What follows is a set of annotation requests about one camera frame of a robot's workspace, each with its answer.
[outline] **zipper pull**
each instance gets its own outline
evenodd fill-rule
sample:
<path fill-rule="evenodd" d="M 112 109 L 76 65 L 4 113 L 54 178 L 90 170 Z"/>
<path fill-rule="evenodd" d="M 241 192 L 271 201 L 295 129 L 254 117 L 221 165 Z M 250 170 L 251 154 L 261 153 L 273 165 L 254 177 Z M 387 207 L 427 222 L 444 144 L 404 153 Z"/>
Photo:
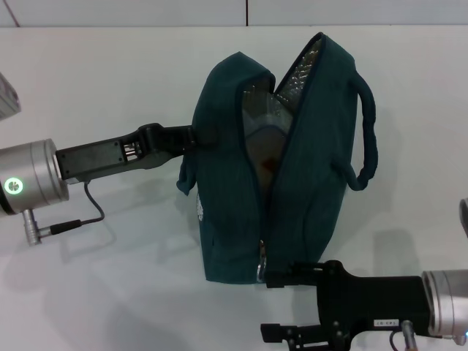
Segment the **zipper pull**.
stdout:
<path fill-rule="evenodd" d="M 264 274 L 266 269 L 266 250 L 265 243 L 263 240 L 260 240 L 260 261 L 257 267 L 257 283 L 264 282 Z"/>

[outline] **green indicator light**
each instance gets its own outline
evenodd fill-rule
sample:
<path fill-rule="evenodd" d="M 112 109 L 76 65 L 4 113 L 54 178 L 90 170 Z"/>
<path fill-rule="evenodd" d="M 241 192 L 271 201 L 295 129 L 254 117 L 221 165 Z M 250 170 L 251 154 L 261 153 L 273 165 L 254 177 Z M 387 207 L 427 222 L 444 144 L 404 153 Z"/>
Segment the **green indicator light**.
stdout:
<path fill-rule="evenodd" d="M 23 191 L 23 182 L 18 178 L 10 178 L 5 181 L 4 185 L 5 191 L 11 195 L 18 195 Z"/>

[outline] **open zipper opening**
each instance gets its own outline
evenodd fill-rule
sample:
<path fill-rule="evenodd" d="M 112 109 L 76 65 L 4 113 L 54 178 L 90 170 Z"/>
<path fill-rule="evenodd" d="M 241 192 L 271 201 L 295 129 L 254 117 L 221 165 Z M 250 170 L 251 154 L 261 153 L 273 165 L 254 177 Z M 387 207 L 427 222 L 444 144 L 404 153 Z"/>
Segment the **open zipper opening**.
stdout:
<path fill-rule="evenodd" d="M 271 76 L 247 83 L 242 96 L 241 136 L 244 152 L 251 166 L 261 218 L 260 258 L 257 281 L 263 282 L 266 270 L 268 213 L 273 189 L 288 145 L 298 123 L 304 92 L 310 85 L 324 51 L 323 34 L 316 35 L 303 49 L 287 74 L 271 93 Z"/>

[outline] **white wall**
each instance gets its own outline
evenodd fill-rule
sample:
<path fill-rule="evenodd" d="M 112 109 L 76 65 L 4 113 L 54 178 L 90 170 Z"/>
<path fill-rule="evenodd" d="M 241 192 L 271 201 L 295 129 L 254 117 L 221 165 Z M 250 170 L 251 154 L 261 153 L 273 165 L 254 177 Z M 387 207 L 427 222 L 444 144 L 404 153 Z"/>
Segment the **white wall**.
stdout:
<path fill-rule="evenodd" d="M 466 0 L 249 0 L 251 26 L 467 23 Z"/>
<path fill-rule="evenodd" d="M 10 14 L 7 11 L 7 8 L 3 4 L 2 1 L 0 1 L 0 27 L 14 27 L 15 24 L 13 23 L 12 18 L 10 17 Z"/>
<path fill-rule="evenodd" d="M 10 0 L 21 26 L 245 26 L 245 0 Z"/>
<path fill-rule="evenodd" d="M 245 26 L 246 0 L 7 0 L 21 26 Z M 467 0 L 249 0 L 249 25 L 468 24 Z M 0 26 L 14 26 L 0 1 Z"/>

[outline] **bag zipper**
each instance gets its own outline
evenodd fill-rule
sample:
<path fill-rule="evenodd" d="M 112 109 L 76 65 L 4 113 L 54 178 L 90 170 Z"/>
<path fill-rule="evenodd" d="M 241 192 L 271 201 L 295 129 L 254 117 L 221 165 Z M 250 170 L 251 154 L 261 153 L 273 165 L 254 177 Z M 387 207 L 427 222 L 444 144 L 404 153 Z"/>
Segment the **bag zipper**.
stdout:
<path fill-rule="evenodd" d="M 265 243 L 260 239 L 260 260 L 257 267 L 257 283 L 264 282 L 264 275 L 266 269 L 266 250 Z"/>
<path fill-rule="evenodd" d="M 324 39 L 324 38 L 326 38 L 326 36 L 323 33 L 319 33 L 319 34 L 315 35 L 309 41 L 309 43 L 306 45 L 306 47 L 301 51 L 301 54 L 296 58 L 294 63 L 291 65 L 291 67 L 287 71 L 286 75 L 284 75 L 281 83 L 278 85 L 275 92 L 273 93 L 272 91 L 270 91 L 271 93 L 273 93 L 273 95 L 276 95 L 278 93 L 278 91 L 283 87 L 283 85 L 287 82 L 287 79 L 291 76 L 291 73 L 293 72 L 293 70 L 297 67 L 299 61 L 307 53 L 307 51 L 310 49 L 310 47 L 320 38 Z M 313 81 L 314 76 L 315 76 L 315 72 L 317 71 L 317 67 L 320 65 L 321 58 L 323 56 L 323 53 L 325 52 L 325 43 L 326 43 L 326 40 L 323 40 L 322 41 L 322 46 L 320 48 L 319 56 L 317 57 L 315 65 L 311 68 L 309 76 L 307 77 L 307 80 L 304 83 L 304 87 L 303 87 L 304 91 L 306 90 L 306 88 L 309 87 L 310 84 L 312 84 L 312 81 Z M 267 75 L 271 76 L 271 83 L 272 83 L 272 86 L 274 86 L 274 83 L 275 83 L 274 76 L 270 72 L 268 72 Z M 286 152 L 287 152 L 288 146 L 290 144 L 291 138 L 294 135 L 295 126 L 296 126 L 296 124 L 298 122 L 297 121 L 298 118 L 296 116 L 297 113 L 295 112 L 294 116 L 292 118 L 293 120 L 292 120 L 292 124 L 291 124 L 291 127 L 290 127 L 290 131 L 287 134 L 286 142 L 284 143 L 284 146 L 283 146 L 282 155 L 279 158 L 278 167 L 276 169 L 276 172 L 273 175 L 273 180 L 271 181 L 270 187 L 268 189 L 265 204 L 263 204 L 262 197 L 260 195 L 260 186 L 259 186 L 259 181 L 258 181 L 258 177 L 257 177 L 257 172 L 255 171 L 254 165 L 252 164 L 252 161 L 251 161 L 251 159 L 249 157 L 249 154 L 247 152 L 245 135 L 244 135 L 244 123 L 243 123 L 243 120 L 242 120 L 242 103 L 241 103 L 241 101 L 242 101 L 242 93 L 244 92 L 244 87 L 248 83 L 255 82 L 256 80 L 259 80 L 264 76 L 265 76 L 265 73 L 263 73 L 260 76 L 252 78 L 251 80 L 245 82 L 245 84 L 242 85 L 242 89 L 238 89 L 238 91 L 237 91 L 238 96 L 236 97 L 236 100 L 237 100 L 236 101 L 237 102 L 236 106 L 239 109 L 239 110 L 236 111 L 236 116 L 237 116 L 237 119 L 238 119 L 239 136 L 241 137 L 241 140 L 240 140 L 241 141 L 241 149 L 242 149 L 242 151 L 244 153 L 244 157 L 246 158 L 247 163 L 250 166 L 250 173 L 251 173 L 252 179 L 254 181 L 254 191 L 255 191 L 255 194 L 256 194 L 257 205 L 258 205 L 258 208 L 259 208 L 259 215 L 260 215 L 260 243 L 259 243 L 260 259 L 259 259 L 259 263 L 258 263 L 258 266 L 257 266 L 257 282 L 258 283 L 265 282 L 264 281 L 265 270 L 266 270 L 266 245 L 265 245 L 265 243 L 266 243 L 266 233 L 265 232 L 266 232 L 266 230 L 268 228 L 267 218 L 268 218 L 268 214 L 270 212 L 272 193 L 273 193 L 273 189 L 275 187 L 276 179 L 278 178 L 277 175 L 278 175 L 279 171 L 281 170 L 284 156 L 286 155 Z M 300 100 L 300 102 L 298 104 L 298 109 L 296 111 L 301 110 L 300 107 L 302 106 L 303 101 L 304 101 L 304 95 L 301 97 L 301 100 Z"/>

